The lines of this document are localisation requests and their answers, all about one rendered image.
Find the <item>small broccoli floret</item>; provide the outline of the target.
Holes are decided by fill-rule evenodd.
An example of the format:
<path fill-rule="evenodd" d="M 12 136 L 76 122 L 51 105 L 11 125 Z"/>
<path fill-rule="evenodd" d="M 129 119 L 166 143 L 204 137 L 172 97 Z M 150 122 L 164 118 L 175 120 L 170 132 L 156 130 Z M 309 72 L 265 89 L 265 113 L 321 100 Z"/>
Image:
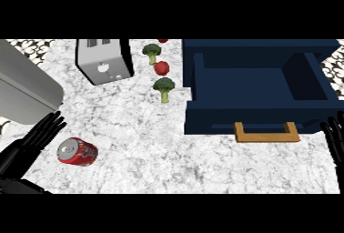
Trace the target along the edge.
<path fill-rule="evenodd" d="M 161 47 L 159 44 L 150 44 L 144 47 L 142 53 L 150 56 L 150 65 L 157 63 L 157 56 L 161 54 Z"/>

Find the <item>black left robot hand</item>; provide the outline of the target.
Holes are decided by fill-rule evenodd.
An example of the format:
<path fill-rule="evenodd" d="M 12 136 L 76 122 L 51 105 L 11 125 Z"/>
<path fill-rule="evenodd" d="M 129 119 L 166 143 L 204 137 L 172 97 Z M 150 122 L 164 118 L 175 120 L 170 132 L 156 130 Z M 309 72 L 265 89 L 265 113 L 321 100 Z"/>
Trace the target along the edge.
<path fill-rule="evenodd" d="M 0 194 L 49 194 L 23 176 L 67 124 L 61 112 L 51 113 L 0 152 Z"/>

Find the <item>dark blue open drawer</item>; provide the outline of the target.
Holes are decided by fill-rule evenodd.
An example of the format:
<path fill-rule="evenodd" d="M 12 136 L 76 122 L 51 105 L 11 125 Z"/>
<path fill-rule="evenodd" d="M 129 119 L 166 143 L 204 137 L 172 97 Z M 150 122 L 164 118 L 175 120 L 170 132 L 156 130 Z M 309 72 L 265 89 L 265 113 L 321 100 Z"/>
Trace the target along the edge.
<path fill-rule="evenodd" d="M 302 134 L 314 134 L 321 122 L 344 111 L 311 53 L 294 54 L 278 68 L 209 68 L 197 54 L 191 91 L 190 135 L 228 135 L 237 122 L 249 133 L 280 133 L 293 122 Z"/>

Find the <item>dark blue cabinet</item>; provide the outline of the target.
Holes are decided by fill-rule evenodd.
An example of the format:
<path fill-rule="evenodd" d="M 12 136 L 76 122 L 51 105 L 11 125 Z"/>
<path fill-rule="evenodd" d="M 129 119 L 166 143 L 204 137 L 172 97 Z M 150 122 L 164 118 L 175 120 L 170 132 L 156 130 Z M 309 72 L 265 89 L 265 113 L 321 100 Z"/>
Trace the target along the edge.
<path fill-rule="evenodd" d="M 321 63 L 340 48 L 336 39 L 184 39 L 184 87 L 192 87 L 194 55 L 210 68 L 278 68 L 297 53 Z"/>

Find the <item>red soda can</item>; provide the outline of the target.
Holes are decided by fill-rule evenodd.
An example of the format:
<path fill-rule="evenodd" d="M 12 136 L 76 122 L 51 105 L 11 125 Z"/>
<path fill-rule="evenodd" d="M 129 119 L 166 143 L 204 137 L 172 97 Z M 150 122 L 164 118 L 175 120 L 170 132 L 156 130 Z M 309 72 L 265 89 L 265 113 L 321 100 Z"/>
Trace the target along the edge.
<path fill-rule="evenodd" d="M 63 163 L 88 167 L 98 159 L 98 147 L 80 138 L 71 137 L 63 142 L 57 155 Z"/>

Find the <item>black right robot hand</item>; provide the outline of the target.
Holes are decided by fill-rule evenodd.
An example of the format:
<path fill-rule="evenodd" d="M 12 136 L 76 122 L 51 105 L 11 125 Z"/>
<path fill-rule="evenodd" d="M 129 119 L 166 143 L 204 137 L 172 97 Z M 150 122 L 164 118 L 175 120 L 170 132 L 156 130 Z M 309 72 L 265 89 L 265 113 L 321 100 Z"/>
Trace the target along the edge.
<path fill-rule="evenodd" d="M 321 128 L 337 165 L 339 190 L 344 194 L 344 111 L 337 112 L 337 117 L 330 116 L 328 122 L 321 122 Z"/>

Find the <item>grey rounded appliance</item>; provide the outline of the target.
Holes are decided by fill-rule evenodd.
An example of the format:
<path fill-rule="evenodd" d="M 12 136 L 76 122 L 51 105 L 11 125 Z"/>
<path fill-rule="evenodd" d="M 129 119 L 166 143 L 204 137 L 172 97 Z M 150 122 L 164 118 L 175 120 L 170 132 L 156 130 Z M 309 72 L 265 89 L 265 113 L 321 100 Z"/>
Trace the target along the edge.
<path fill-rule="evenodd" d="M 33 125 L 64 101 L 64 88 L 6 39 L 0 39 L 0 117 Z"/>

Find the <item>silver toaster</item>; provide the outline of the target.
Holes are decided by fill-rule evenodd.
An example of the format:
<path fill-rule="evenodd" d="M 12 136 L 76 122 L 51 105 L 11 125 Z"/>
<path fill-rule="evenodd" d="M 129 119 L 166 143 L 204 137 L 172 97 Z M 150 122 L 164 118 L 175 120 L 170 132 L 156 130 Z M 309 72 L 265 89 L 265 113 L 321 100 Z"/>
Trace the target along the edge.
<path fill-rule="evenodd" d="M 128 39 L 79 39 L 76 66 L 98 86 L 135 76 Z"/>

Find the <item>large broccoli floret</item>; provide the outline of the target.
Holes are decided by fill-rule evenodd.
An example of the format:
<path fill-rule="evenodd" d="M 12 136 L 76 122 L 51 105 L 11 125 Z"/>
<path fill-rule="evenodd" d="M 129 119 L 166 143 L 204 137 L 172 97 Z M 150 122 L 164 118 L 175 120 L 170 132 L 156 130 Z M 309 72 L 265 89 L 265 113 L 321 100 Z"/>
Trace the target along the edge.
<path fill-rule="evenodd" d="M 170 78 L 163 77 L 154 84 L 154 89 L 161 94 L 161 103 L 167 104 L 170 102 L 169 94 L 170 91 L 175 89 L 175 82 Z"/>

